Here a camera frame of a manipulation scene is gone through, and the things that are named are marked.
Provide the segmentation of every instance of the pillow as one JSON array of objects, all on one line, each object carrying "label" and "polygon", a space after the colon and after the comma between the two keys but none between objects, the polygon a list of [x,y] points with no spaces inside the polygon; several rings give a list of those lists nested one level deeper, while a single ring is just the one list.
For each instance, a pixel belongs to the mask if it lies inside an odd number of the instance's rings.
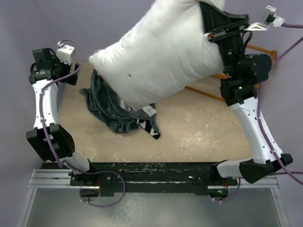
[{"label": "pillow", "polygon": [[[204,0],[223,10],[224,0]],[[156,0],[117,43],[89,57],[128,105],[156,103],[203,77],[222,72],[216,44],[204,36],[197,0]]]}]

